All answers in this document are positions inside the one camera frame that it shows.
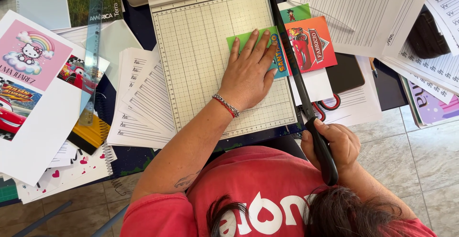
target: fingernail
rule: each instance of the fingernail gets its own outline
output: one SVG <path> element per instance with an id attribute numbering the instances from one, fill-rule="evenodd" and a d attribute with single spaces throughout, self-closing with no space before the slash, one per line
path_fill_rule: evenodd
<path id="1" fill-rule="evenodd" d="M 318 118 L 316 118 L 316 119 L 314 120 L 314 123 L 315 123 L 316 125 L 318 125 L 318 126 L 322 126 L 322 125 L 324 124 L 324 122 L 321 121 L 321 120 L 319 120 Z"/>
<path id="2" fill-rule="evenodd" d="M 307 140 L 309 138 L 309 135 L 307 134 L 306 130 L 303 130 L 302 138 L 303 140 Z"/>

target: paper cutter grid board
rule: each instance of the paper cutter grid board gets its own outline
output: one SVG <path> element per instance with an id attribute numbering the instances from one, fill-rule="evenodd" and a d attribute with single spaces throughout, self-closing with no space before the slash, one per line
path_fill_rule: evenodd
<path id="1" fill-rule="evenodd" d="M 226 38 L 273 26 L 268 0 L 186 0 L 151 9 L 175 127 L 179 131 L 221 84 Z M 296 122 L 287 77 L 266 98 L 235 118 L 221 139 Z"/>

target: red string bracelet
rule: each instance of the red string bracelet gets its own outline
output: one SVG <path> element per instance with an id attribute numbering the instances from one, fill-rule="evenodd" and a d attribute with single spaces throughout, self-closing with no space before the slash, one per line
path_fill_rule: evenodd
<path id="1" fill-rule="evenodd" d="M 212 98 L 215 99 L 215 100 L 217 100 L 217 101 L 219 101 L 219 102 L 229 111 L 229 113 L 231 114 L 231 116 L 233 116 L 233 118 L 234 118 L 234 113 L 233 113 L 233 111 L 231 111 L 230 108 L 228 108 L 228 107 L 227 107 L 222 101 L 220 101 L 219 99 L 216 99 L 215 97 L 212 97 Z"/>

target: dark table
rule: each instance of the dark table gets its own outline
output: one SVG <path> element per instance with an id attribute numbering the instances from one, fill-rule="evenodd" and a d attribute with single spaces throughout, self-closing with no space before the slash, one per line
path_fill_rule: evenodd
<path id="1" fill-rule="evenodd" d="M 153 50 L 153 47 L 156 45 L 156 38 L 148 5 L 132 7 L 126 0 L 123 0 L 123 5 L 126 10 L 123 13 L 124 20 L 128 24 L 129 28 L 145 50 Z M 377 59 L 375 60 L 375 66 L 379 76 L 379 78 L 375 79 L 375 84 L 382 111 L 407 105 L 408 101 L 402 88 L 399 75 L 383 63 L 379 62 Z M 104 76 L 100 81 L 100 84 L 97 87 L 97 92 L 103 93 L 104 96 L 106 96 L 106 99 L 104 104 L 96 104 L 95 109 L 98 111 L 99 117 L 102 120 L 111 124 L 114 114 L 116 91 L 106 76 Z M 296 123 L 287 127 L 283 126 L 237 136 L 231 138 L 230 141 L 219 141 L 215 151 L 230 150 L 239 146 L 254 144 L 282 135 L 301 132 L 304 129 L 304 125 Z M 141 172 L 159 152 L 145 147 L 114 146 L 113 148 L 118 157 L 116 161 L 112 162 L 113 175 L 98 181 L 90 182 L 85 184 L 85 186 L 107 180 L 116 181 L 115 179 L 119 177 Z M 12 199 L 0 203 L 0 207 L 18 202 L 20 202 L 19 199 Z"/>

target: black pouch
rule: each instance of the black pouch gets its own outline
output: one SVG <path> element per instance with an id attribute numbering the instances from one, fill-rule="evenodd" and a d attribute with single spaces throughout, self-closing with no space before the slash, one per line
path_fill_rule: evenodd
<path id="1" fill-rule="evenodd" d="M 451 52 L 425 5 L 408 35 L 408 40 L 421 59 L 432 59 Z"/>

